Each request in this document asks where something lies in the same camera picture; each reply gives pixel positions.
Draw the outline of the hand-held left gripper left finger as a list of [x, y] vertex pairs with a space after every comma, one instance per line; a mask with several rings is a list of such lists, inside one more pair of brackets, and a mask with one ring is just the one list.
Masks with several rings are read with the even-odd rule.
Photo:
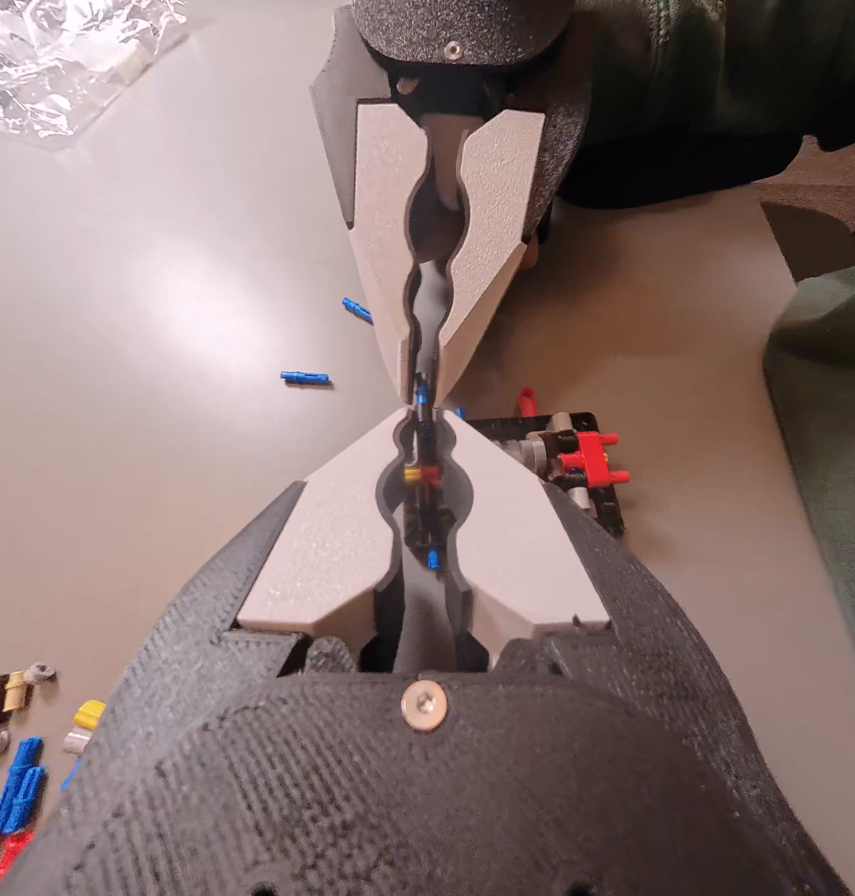
[[379, 508], [381, 476], [399, 460], [398, 409], [310, 474], [236, 621], [254, 633], [339, 638], [354, 655], [377, 634], [375, 593], [394, 536]]

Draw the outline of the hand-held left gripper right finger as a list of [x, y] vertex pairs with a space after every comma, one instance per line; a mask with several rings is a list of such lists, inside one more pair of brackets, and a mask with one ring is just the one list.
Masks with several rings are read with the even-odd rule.
[[499, 656], [517, 639], [607, 630], [610, 614], [541, 480], [451, 412], [440, 412], [437, 441], [456, 641]]

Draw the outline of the pile of lego pieces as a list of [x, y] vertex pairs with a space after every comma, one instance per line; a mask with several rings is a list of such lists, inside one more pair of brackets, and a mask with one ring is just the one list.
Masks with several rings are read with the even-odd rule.
[[48, 770], [42, 763], [44, 738], [25, 737], [12, 747], [10, 721], [15, 713], [30, 706], [37, 690], [55, 683], [57, 676], [56, 669], [44, 662], [0, 675], [0, 758], [13, 751], [0, 789], [0, 881], [34, 838], [48, 781]]

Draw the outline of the crumpled clear plastic bag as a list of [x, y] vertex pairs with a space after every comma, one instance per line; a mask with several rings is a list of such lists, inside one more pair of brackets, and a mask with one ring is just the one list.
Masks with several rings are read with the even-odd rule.
[[0, 1], [0, 132], [72, 140], [189, 31], [184, 2]]

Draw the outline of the brown angular object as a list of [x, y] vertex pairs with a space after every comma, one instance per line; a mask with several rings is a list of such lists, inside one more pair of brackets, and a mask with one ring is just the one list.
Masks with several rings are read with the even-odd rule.
[[823, 151], [805, 137], [786, 170], [754, 188], [794, 281], [855, 266], [855, 143]]

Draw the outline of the black frame lego model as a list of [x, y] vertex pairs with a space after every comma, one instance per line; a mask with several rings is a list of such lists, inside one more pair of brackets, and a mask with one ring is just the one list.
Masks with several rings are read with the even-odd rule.
[[[416, 389], [429, 384], [416, 374], [416, 422], [412, 448], [403, 469], [403, 537], [416, 558], [430, 571], [442, 569], [453, 511], [444, 504], [444, 463], [435, 441], [435, 415], [428, 405], [418, 408]], [[565, 492], [606, 532], [620, 539], [625, 532], [616, 486], [631, 481], [629, 472], [610, 465], [608, 450], [620, 442], [603, 433], [590, 413], [539, 415], [535, 391], [521, 389], [519, 416], [469, 423], [480, 435], [546, 484]]]

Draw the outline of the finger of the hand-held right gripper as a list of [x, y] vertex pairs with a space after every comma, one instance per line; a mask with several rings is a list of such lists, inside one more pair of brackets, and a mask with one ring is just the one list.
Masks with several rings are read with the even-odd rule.
[[447, 265], [452, 301], [437, 335], [436, 405], [465, 371], [527, 250], [525, 222], [544, 126], [542, 113], [505, 109], [460, 145], [466, 226]]
[[410, 294], [417, 265], [412, 201], [428, 173], [428, 137], [398, 105], [361, 104], [355, 144], [355, 261], [389, 378], [411, 402]]

